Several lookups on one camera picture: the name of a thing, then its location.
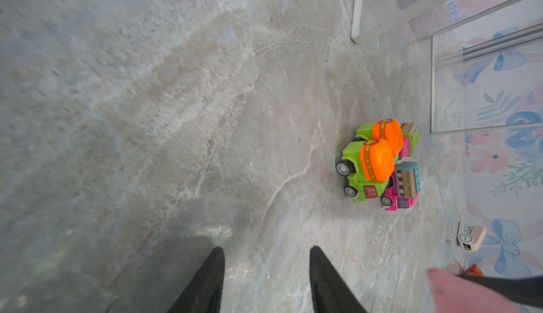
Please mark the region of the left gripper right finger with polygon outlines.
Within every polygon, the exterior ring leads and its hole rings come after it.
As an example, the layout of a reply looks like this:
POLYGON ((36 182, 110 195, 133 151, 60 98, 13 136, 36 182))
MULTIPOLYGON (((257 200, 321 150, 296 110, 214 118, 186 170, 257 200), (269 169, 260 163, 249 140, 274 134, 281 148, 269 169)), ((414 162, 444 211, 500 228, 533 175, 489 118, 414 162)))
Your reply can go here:
POLYGON ((319 246, 310 250, 309 277, 316 313, 367 313, 319 246))

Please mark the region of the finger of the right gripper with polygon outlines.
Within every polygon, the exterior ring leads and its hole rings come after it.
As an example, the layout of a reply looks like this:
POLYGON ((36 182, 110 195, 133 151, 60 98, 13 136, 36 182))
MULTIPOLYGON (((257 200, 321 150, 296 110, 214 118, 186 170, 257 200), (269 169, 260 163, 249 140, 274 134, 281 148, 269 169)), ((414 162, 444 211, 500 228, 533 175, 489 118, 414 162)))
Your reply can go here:
POLYGON ((462 274, 458 277, 493 290, 514 303, 542 309, 541 276, 524 279, 498 279, 462 274))

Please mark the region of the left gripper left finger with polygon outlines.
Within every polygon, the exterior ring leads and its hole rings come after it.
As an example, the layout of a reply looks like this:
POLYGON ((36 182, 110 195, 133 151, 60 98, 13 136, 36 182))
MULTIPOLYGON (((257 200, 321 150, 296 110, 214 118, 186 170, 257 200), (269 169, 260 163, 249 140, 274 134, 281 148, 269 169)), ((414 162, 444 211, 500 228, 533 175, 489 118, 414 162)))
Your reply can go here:
POLYGON ((225 276, 225 254, 221 247, 212 249, 167 313, 218 313, 221 309, 225 276))

